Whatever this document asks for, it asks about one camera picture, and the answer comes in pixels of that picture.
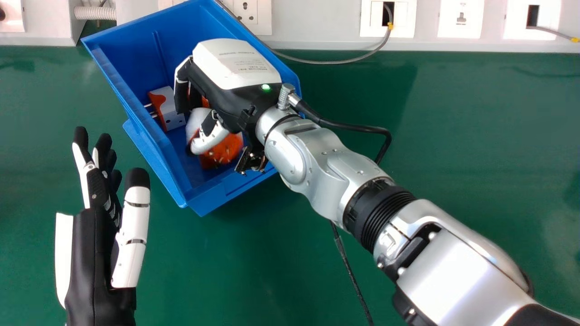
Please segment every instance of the blue plastic container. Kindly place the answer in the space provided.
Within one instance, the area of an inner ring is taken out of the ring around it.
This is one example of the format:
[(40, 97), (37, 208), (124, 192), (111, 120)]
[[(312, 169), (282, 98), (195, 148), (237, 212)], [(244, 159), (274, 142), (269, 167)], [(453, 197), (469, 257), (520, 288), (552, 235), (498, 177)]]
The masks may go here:
[(235, 163), (205, 171), (199, 160), (186, 155), (184, 127), (163, 132), (143, 107), (147, 92), (173, 86), (175, 67), (200, 41), (237, 38), (248, 41), (279, 72), (284, 82), (296, 86), (298, 77), (243, 26), (213, 0), (190, 0), (139, 20), (82, 39), (129, 119), (123, 128), (171, 196), (184, 208), (203, 216), (275, 174), (234, 172)]

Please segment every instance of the wall plate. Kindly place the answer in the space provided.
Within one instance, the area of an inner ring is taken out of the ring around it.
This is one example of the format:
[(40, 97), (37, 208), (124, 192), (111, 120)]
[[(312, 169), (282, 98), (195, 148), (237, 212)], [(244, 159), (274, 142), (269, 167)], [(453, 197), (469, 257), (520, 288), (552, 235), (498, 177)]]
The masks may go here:
[(556, 36), (537, 30), (526, 29), (528, 8), (539, 5), (538, 26), (558, 30), (560, 25), (561, 0), (507, 0), (504, 39), (537, 39), (552, 41)]
[(0, 21), (0, 32), (25, 32), (21, 0), (0, 0), (0, 9), (6, 15)]
[(441, 0), (437, 37), (480, 38), (484, 0)]
[[(413, 38), (415, 36), (415, 20), (417, 15), (417, 0), (385, 1), (394, 2), (393, 30), (390, 37)], [(361, 1), (360, 37), (383, 37), (387, 27), (382, 26), (383, 1)]]
[(271, 0), (220, 0), (252, 33), (272, 35)]

